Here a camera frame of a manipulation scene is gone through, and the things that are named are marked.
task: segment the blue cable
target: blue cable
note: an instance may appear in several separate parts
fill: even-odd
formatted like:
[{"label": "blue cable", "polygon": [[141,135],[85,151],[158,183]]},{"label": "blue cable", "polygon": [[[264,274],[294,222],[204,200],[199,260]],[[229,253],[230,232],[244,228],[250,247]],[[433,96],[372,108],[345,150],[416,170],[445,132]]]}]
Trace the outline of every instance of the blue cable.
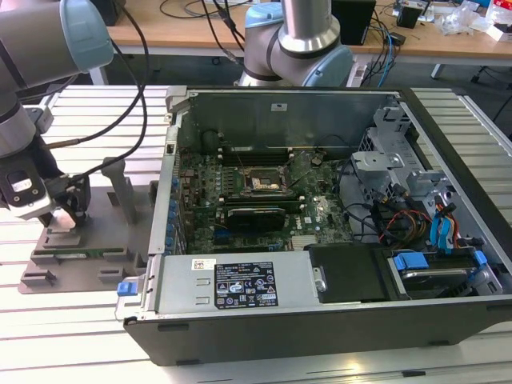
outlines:
[{"label": "blue cable", "polygon": [[386,32],[386,35],[387,35],[387,41],[388,41],[388,44],[389,44],[389,53],[387,55],[387,61],[386,61],[386,66],[384,67],[384,73],[382,74],[381,76],[381,79],[380,81],[378,82],[378,85],[377,85],[377,88],[380,88],[381,85],[384,83],[384,81],[386,80],[386,77],[387,77],[387,74],[389,73],[389,70],[390,70],[390,63],[391,63],[391,53],[393,51],[393,42],[391,41],[391,35],[390,33],[387,31],[387,30],[383,30],[384,32]]}]

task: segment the blue plastic tab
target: blue plastic tab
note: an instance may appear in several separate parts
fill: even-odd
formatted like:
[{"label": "blue plastic tab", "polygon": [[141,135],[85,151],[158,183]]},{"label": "blue plastic tab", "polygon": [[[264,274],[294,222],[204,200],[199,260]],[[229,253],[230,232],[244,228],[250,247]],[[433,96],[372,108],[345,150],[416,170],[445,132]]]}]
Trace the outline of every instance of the blue plastic tab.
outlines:
[{"label": "blue plastic tab", "polygon": [[123,298],[125,296],[137,296],[137,283],[120,282],[118,284],[118,296],[120,298]]},{"label": "blue plastic tab", "polygon": [[255,28],[256,26],[268,26],[282,22],[282,6],[280,3],[265,2],[257,4],[247,10],[246,28]]},{"label": "blue plastic tab", "polygon": [[477,261],[478,266],[484,266],[487,264],[487,258],[480,250],[474,252],[474,259]]},{"label": "blue plastic tab", "polygon": [[444,250],[447,254],[451,254],[452,247],[448,247],[448,237],[451,230],[451,221],[444,218],[441,225],[441,233],[439,234],[439,249]]},{"label": "blue plastic tab", "polygon": [[397,270],[424,270],[429,267],[421,252],[403,252],[393,258]]},{"label": "blue plastic tab", "polygon": [[395,256],[393,258],[393,261],[394,261],[394,264],[396,265],[397,267],[397,270],[404,270],[406,268],[406,264],[405,262],[403,261],[403,258],[399,256]]},{"label": "blue plastic tab", "polygon": [[350,48],[337,46],[311,70],[302,86],[340,86],[353,64]]},{"label": "blue plastic tab", "polygon": [[172,181],[171,189],[175,190],[178,187],[179,187],[179,178],[177,178],[176,176],[173,176],[173,181]]}]

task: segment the blue drive latch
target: blue drive latch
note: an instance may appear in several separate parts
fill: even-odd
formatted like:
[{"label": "blue drive latch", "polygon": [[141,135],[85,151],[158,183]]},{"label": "blue drive latch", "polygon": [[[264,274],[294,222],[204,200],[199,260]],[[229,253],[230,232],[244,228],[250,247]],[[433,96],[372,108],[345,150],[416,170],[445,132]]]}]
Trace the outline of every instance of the blue drive latch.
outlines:
[{"label": "blue drive latch", "polygon": [[425,270],[429,263],[421,252],[402,252],[393,258],[397,270]]},{"label": "blue drive latch", "polygon": [[118,284],[118,296],[137,296],[137,282],[120,282]]},{"label": "blue drive latch", "polygon": [[487,258],[483,254],[483,252],[481,252],[480,250],[476,250],[474,252],[474,259],[476,260],[476,262],[480,268],[482,268],[485,264],[487,264]]}]

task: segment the motherboard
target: motherboard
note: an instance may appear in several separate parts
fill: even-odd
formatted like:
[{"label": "motherboard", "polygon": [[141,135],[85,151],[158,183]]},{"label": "motherboard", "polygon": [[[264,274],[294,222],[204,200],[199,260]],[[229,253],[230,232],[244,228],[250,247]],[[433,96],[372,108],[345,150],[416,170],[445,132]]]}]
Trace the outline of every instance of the motherboard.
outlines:
[{"label": "motherboard", "polygon": [[303,250],[350,242],[334,191],[340,164],[303,150],[281,165],[183,151],[179,164],[183,253]]}]

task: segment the warning label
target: warning label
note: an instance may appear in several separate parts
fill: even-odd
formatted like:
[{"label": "warning label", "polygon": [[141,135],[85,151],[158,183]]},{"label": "warning label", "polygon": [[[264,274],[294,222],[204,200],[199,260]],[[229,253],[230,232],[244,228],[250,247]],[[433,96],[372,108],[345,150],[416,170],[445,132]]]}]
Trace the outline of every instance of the warning label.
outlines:
[{"label": "warning label", "polygon": [[214,258],[195,258],[192,260],[192,270],[212,270],[215,262]]},{"label": "warning label", "polygon": [[215,306],[220,310],[277,305],[272,262],[215,265]]}]

